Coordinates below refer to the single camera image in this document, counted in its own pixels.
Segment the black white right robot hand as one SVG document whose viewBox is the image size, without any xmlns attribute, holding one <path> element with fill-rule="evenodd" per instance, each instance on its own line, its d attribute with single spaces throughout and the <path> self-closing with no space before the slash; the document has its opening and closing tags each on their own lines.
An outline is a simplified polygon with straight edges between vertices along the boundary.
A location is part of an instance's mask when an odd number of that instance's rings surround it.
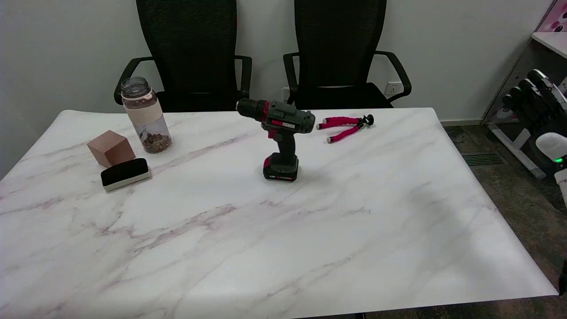
<svg viewBox="0 0 567 319">
<path fill-rule="evenodd" d="M 536 145 L 540 136 L 545 133 L 566 135 L 566 97 L 540 70 L 529 71 L 527 78 L 509 89 L 502 103 L 530 133 L 528 142 L 539 157 L 545 157 Z"/>
</svg>

